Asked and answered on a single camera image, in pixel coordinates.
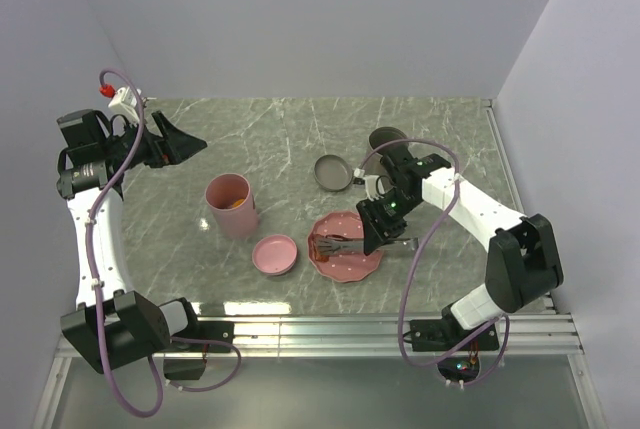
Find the metal food tongs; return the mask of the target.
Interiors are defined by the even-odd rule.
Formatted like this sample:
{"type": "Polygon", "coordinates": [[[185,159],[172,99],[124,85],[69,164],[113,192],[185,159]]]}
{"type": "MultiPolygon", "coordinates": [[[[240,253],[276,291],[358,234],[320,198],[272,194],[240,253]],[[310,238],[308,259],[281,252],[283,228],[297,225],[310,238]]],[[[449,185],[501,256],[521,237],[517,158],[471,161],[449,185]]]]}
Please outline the metal food tongs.
{"type": "MultiPolygon", "coordinates": [[[[363,254],[363,239],[362,238],[345,238],[343,236],[331,235],[325,236],[328,239],[334,241],[333,247],[334,252],[331,256],[342,255],[342,254],[363,254]]],[[[378,251],[389,251],[389,250],[408,250],[414,252],[417,250],[419,246],[418,238],[396,238],[390,240],[387,244],[380,247],[378,251]]]]}

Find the brown sausage piece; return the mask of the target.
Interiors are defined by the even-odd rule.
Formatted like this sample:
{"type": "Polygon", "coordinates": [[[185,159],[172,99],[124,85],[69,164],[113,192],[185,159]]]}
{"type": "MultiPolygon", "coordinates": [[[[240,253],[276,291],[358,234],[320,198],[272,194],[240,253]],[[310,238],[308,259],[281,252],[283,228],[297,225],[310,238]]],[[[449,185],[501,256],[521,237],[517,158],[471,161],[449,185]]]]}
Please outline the brown sausage piece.
{"type": "Polygon", "coordinates": [[[334,241],[320,235],[314,235],[311,239],[313,259],[316,262],[327,262],[334,252],[334,241]]]}

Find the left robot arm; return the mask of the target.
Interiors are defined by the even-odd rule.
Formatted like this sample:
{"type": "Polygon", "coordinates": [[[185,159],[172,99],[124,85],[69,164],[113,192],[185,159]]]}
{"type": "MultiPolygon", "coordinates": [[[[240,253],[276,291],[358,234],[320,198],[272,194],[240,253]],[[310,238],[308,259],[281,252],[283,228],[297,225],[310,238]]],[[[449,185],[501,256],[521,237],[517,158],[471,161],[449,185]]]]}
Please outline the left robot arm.
{"type": "Polygon", "coordinates": [[[196,348],[203,328],[184,298],[156,305],[134,290],[121,235],[122,176],[125,160],[157,169],[178,165],[206,148],[155,111],[158,134],[139,133],[125,122],[120,135],[98,110],[72,112],[58,119],[66,141],[59,155],[56,187],[74,222],[79,255],[75,311],[60,319],[72,347],[97,372],[107,361],[117,369],[147,358],[173,344],[180,351],[196,348]]]}

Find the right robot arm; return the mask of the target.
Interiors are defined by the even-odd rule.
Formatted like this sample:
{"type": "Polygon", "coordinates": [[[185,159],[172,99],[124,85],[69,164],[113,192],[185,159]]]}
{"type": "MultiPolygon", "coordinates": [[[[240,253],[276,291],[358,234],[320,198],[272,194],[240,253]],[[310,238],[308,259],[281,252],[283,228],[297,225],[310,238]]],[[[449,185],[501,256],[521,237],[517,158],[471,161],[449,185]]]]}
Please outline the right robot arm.
{"type": "Polygon", "coordinates": [[[467,181],[457,157],[445,146],[423,158],[409,150],[409,140],[375,148],[391,181],[382,192],[376,176],[357,167],[354,181],[364,186],[356,205],[364,234],[363,250],[371,254],[400,238],[406,216],[422,203],[441,210],[483,247],[487,262],[483,283],[447,306],[437,322],[437,337],[455,349],[473,341],[477,328],[513,314],[564,282],[551,222],[540,214],[512,210],[467,181]]]}

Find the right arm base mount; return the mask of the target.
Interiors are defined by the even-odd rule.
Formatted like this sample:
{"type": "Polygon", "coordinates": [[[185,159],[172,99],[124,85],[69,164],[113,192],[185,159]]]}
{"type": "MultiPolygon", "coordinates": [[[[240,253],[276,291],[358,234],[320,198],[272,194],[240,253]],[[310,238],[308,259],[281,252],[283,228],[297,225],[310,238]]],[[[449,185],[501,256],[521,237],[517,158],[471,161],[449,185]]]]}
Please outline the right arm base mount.
{"type": "Polygon", "coordinates": [[[460,389],[475,385],[491,374],[502,362],[506,352],[509,332],[500,342],[497,319],[484,323],[478,328],[465,330],[445,319],[413,319],[409,330],[402,334],[402,347],[408,345],[413,352],[436,352],[447,358],[439,360],[435,366],[446,385],[457,385],[460,389]],[[482,369],[480,353],[497,351],[496,359],[488,369],[482,369]]]}

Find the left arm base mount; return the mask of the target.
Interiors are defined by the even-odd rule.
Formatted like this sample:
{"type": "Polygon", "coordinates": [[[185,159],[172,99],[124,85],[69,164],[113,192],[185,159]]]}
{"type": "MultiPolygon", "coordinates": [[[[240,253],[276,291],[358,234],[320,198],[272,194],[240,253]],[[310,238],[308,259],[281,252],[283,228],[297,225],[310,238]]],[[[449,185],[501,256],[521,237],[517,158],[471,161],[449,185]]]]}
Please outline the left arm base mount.
{"type": "Polygon", "coordinates": [[[232,354],[235,324],[229,321],[200,322],[197,329],[186,329],[166,350],[163,374],[169,381],[200,381],[209,365],[209,356],[232,354]]]}

